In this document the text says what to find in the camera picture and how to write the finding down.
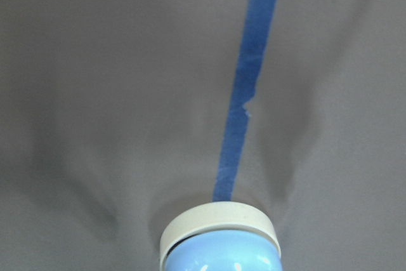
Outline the blue and cream bell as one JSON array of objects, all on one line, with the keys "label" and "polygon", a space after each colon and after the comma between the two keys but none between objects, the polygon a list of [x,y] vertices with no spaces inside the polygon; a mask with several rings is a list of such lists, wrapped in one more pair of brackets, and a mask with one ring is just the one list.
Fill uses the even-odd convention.
[{"label": "blue and cream bell", "polygon": [[160,238],[160,270],[282,270],[269,217],[241,202],[211,202],[174,218]]}]

